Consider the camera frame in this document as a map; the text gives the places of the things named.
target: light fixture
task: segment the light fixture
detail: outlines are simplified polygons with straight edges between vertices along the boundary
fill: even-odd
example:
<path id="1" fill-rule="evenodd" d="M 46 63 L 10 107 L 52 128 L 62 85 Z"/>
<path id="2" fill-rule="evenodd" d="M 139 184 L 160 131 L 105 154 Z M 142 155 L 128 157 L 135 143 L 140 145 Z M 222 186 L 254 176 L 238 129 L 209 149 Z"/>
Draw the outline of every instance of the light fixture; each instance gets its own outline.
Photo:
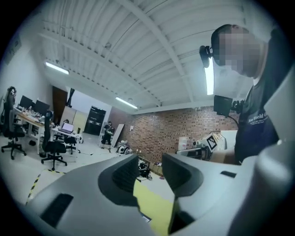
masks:
<path id="1" fill-rule="evenodd" d="M 125 103 L 125 104 L 129 105 L 130 107 L 133 107 L 134 109 L 137 109 L 136 106 L 134 106 L 134 105 L 132 105 L 132 104 L 130 104 L 130 103 L 128 103 L 128 102 L 126 102 L 126 101 L 124 101 L 124 100 L 118 98 L 118 97 L 116 97 L 116 99 L 117 99 L 118 101 L 121 101 L 122 103 Z"/>
<path id="2" fill-rule="evenodd" d="M 206 82 L 207 82 L 207 95 L 212 95 L 214 93 L 214 67 L 213 58 L 209 58 L 209 66 L 205 69 Z"/>
<path id="3" fill-rule="evenodd" d="M 60 68 L 60 67 L 58 67 L 58 66 L 56 66 L 56 65 L 50 64 L 50 63 L 48 63 L 48 62 L 45 62 L 45 64 L 46 64 L 47 66 L 53 68 L 53 69 L 56 69 L 56 70 L 58 70 L 58 71 L 60 71 L 60 72 L 65 73 L 65 74 L 67 74 L 67 75 L 69 74 L 69 72 L 68 72 L 67 70 L 64 70 L 64 69 L 62 69 L 62 68 Z"/>

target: chair base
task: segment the chair base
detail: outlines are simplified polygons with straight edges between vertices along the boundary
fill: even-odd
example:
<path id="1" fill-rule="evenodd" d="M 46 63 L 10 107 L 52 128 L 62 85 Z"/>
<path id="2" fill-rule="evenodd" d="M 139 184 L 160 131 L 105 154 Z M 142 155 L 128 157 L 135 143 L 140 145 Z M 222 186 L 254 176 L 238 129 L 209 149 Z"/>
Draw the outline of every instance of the chair base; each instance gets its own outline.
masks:
<path id="1" fill-rule="evenodd" d="M 14 160 L 14 156 L 13 156 L 13 151 L 16 149 L 19 152 L 23 153 L 24 156 L 26 156 L 26 152 L 23 150 L 22 145 L 21 144 L 16 144 L 14 143 L 14 141 L 8 142 L 8 145 L 2 146 L 1 147 L 1 152 L 4 152 L 5 148 L 11 148 L 11 152 L 10 152 L 10 157 L 12 160 Z"/>
<path id="2" fill-rule="evenodd" d="M 66 146 L 65 148 L 71 150 L 71 155 L 73 155 L 73 150 L 76 149 L 76 147 L 74 147 L 72 144 L 70 146 Z"/>
<path id="3" fill-rule="evenodd" d="M 53 168 L 51 170 L 55 170 L 54 166 L 55 166 L 55 161 L 59 161 L 65 164 L 65 166 L 67 166 L 68 164 L 62 160 L 62 156 L 56 156 L 55 154 L 48 154 L 47 158 L 44 158 L 43 160 L 41 160 L 41 163 L 43 164 L 45 160 L 53 160 Z"/>

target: yellow and black tape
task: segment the yellow and black tape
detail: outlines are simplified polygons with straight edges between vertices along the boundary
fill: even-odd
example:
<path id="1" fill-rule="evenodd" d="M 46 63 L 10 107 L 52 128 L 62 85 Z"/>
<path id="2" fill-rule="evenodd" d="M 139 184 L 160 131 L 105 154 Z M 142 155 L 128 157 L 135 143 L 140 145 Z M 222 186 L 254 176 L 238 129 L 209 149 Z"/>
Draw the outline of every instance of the yellow and black tape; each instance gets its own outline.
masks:
<path id="1" fill-rule="evenodd" d="M 66 174 L 66 172 L 53 171 L 53 170 L 50 170 L 50 169 L 47 169 L 47 170 L 48 170 L 48 171 L 51 171 L 51 172 L 55 172 L 55 173 Z"/>
<path id="2" fill-rule="evenodd" d="M 51 172 L 59 173 L 59 174 L 66 174 L 66 172 L 53 171 L 53 170 L 50 170 L 50 169 L 47 169 L 47 170 L 48 170 L 48 171 L 51 171 Z M 30 199 L 30 197 L 31 197 L 31 195 L 32 195 L 32 192 L 33 192 L 34 188 L 35 188 L 36 185 L 37 185 L 37 182 L 38 182 L 38 180 L 39 180 L 39 178 L 40 178 L 40 175 L 41 175 L 41 173 L 38 175 L 38 177 L 37 177 L 37 179 L 35 180 L 33 186 L 31 187 L 31 190 L 29 191 L 29 196 L 28 196 L 28 199 L 27 199 L 26 205 L 28 204 L 29 199 Z"/>
<path id="3" fill-rule="evenodd" d="M 33 186 L 31 187 L 31 190 L 29 191 L 29 196 L 28 196 L 28 199 L 27 199 L 26 205 L 28 204 L 29 199 L 30 199 L 30 197 L 31 197 L 31 195 L 32 195 L 32 192 L 33 192 L 35 186 L 37 185 L 37 182 L 38 182 L 38 180 L 39 180 L 39 178 L 40 178 L 40 175 L 41 175 L 41 174 L 38 175 L 38 177 L 37 177 L 37 179 L 35 180 Z"/>

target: white ceiling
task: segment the white ceiling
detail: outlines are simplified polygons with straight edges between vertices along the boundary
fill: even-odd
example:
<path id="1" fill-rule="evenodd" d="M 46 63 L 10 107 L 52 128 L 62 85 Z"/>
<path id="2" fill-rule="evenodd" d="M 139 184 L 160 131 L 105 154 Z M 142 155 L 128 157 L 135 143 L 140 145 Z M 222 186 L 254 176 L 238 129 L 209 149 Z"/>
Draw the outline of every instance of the white ceiling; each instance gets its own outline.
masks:
<path id="1" fill-rule="evenodd" d="M 133 113 L 212 104 L 199 55 L 223 24 L 245 26 L 241 0 L 51 0 L 41 9 L 47 75 Z M 244 97 L 252 81 L 215 65 L 214 94 Z"/>

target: keyboard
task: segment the keyboard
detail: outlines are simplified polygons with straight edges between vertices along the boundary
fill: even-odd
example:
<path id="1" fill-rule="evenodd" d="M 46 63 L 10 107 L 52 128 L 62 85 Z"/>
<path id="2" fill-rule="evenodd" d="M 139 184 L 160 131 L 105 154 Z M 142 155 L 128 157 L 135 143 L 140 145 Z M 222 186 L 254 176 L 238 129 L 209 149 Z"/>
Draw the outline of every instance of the keyboard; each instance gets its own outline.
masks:
<path id="1" fill-rule="evenodd" d="M 72 131 L 64 130 L 62 128 L 59 128 L 59 131 L 64 132 L 66 134 L 71 134 L 72 133 Z"/>

